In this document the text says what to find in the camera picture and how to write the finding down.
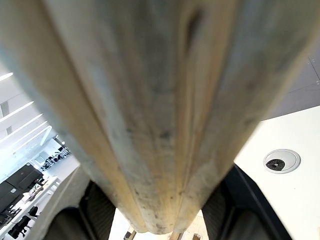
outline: office desk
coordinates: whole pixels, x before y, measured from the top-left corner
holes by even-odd
[[[42,186],[43,187],[43,190],[41,190],[35,197],[32,201],[28,201],[26,202],[24,205],[22,205],[20,208],[21,208],[21,211],[13,218],[11,219],[11,221],[3,226],[1,229],[0,229],[0,240],[2,240],[5,235],[13,228],[13,226],[19,222],[19,220],[24,216],[24,215],[28,215],[28,212],[30,211],[30,209],[36,204],[38,203],[42,197],[49,191],[51,190],[51,188],[53,186],[56,186],[58,187],[58,185],[60,184],[60,180],[57,176],[53,176],[51,178],[48,179],[48,181]]]

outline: wooden pole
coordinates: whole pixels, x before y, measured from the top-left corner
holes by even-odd
[[[183,232],[180,233],[180,232],[173,231],[169,240],[181,240],[183,235],[184,235]]]
[[[137,232],[184,232],[299,70],[318,0],[0,1],[0,56]]]

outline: floor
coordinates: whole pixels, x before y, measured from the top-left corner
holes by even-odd
[[[122,240],[126,235],[127,230],[129,229],[130,224],[126,218],[121,214],[121,212],[116,209],[112,227],[110,231],[109,240]],[[209,240],[205,220],[200,210],[196,215],[194,221],[189,226],[189,228],[182,235],[181,240],[192,240],[194,234],[200,236],[201,240]],[[163,235],[155,235],[151,232],[137,233],[134,237],[134,240],[169,240],[171,233]]]
[[[67,176],[69,176],[77,167],[79,166],[79,162],[76,160],[76,158],[73,155],[70,155],[69,157],[62,159],[58,161],[56,164],[54,164],[49,170],[44,172],[44,176],[58,176],[61,181],[63,181]],[[36,204],[36,206],[39,208],[37,214],[40,214],[41,211],[45,208],[46,204],[50,200],[52,195],[46,194],[40,202]],[[33,220],[30,221],[29,226],[32,227],[35,224]],[[25,240],[21,234],[17,238],[17,240]],[[13,240],[13,238],[10,235],[6,235],[4,240]]]

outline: wood grain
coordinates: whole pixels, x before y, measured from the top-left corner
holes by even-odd
[[[137,232],[182,233],[301,65],[317,0],[0,1],[0,53]]]

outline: wooden beam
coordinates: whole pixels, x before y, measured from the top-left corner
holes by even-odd
[[[181,240],[183,235],[184,235],[183,232],[180,233],[180,232],[173,231],[171,233],[171,236],[170,236],[169,240]]]
[[[200,240],[201,237],[198,234],[194,234],[192,240]]]
[[[129,227],[128,231],[126,231],[126,234],[124,236],[124,240],[133,240],[136,236],[137,232],[133,229],[132,226]]]
[[[138,232],[184,232],[316,38],[318,0],[0,1],[0,53]]]

